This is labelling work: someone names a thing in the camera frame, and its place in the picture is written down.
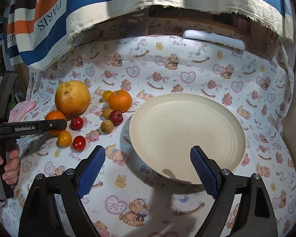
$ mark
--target hand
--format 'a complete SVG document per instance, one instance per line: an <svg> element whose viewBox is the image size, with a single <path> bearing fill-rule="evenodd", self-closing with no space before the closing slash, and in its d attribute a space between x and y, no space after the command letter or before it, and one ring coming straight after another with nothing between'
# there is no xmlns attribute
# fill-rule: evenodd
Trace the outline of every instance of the hand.
<svg viewBox="0 0 296 237"><path fill-rule="evenodd" d="M10 152L10 161L5 165L5 173L2 175L2 179L7 182L7 184L15 184L18 180L19 173L19 154L20 147L16 147ZM0 156L0 165L3 163L3 159Z"/></svg>

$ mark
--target white plastic device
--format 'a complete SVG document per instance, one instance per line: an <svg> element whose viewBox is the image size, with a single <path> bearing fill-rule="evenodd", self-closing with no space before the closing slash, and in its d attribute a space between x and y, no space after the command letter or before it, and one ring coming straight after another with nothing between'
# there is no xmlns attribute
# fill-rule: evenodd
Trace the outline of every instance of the white plastic device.
<svg viewBox="0 0 296 237"><path fill-rule="evenodd" d="M207 33L201 30L186 30L183 33L183 37L189 39L214 42L217 44L226 45L228 47L233 47L239 50L245 49L245 43L242 40L234 39L232 37L227 37L223 35L218 35L215 33Z"/></svg>

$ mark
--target beige plate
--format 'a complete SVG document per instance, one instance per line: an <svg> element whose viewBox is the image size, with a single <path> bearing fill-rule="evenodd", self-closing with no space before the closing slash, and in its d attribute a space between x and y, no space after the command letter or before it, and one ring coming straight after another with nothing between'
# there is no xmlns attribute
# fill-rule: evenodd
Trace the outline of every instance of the beige plate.
<svg viewBox="0 0 296 237"><path fill-rule="evenodd" d="M183 183L201 184L190 161L195 145L231 172L245 155L245 134L237 118L223 105L191 93L168 93L146 101L133 114L129 134L148 166Z"/></svg>

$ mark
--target bolt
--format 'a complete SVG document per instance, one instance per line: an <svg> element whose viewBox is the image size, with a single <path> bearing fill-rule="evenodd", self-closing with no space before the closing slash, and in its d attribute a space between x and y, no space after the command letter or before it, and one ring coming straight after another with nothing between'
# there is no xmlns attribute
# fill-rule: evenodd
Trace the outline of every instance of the bolt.
<svg viewBox="0 0 296 237"><path fill-rule="evenodd" d="M66 170L66 175L72 175L74 173L74 169L73 168L69 168Z"/></svg>
<svg viewBox="0 0 296 237"><path fill-rule="evenodd" d="M43 177L44 177L43 174L38 174L35 178L36 178L37 180L41 180Z"/></svg>
<svg viewBox="0 0 296 237"><path fill-rule="evenodd" d="M261 178L261 176L260 176L259 174L257 174L257 173L254 173L254 174L253 174L253 177L254 177L255 179L260 179L260 178Z"/></svg>
<svg viewBox="0 0 296 237"><path fill-rule="evenodd" d="M231 174L230 170L229 169L226 169L226 168L224 168L222 170L222 173L223 173L223 175L230 175Z"/></svg>

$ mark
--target blue textured pad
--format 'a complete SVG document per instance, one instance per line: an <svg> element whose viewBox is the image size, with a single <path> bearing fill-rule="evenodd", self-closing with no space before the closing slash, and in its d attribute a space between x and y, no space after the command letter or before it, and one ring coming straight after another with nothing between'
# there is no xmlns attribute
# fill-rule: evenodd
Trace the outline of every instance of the blue textured pad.
<svg viewBox="0 0 296 237"><path fill-rule="evenodd" d="M195 147L190 151L190 159L207 194L213 196L214 199L217 199L219 194L217 180Z"/></svg>
<svg viewBox="0 0 296 237"><path fill-rule="evenodd" d="M77 190L77 196L82 199L83 196L89 194L92 185L94 184L97 175L99 174L103 163L105 161L105 149L100 146L97 154L91 159L86 166L84 172L79 178L79 186Z"/></svg>

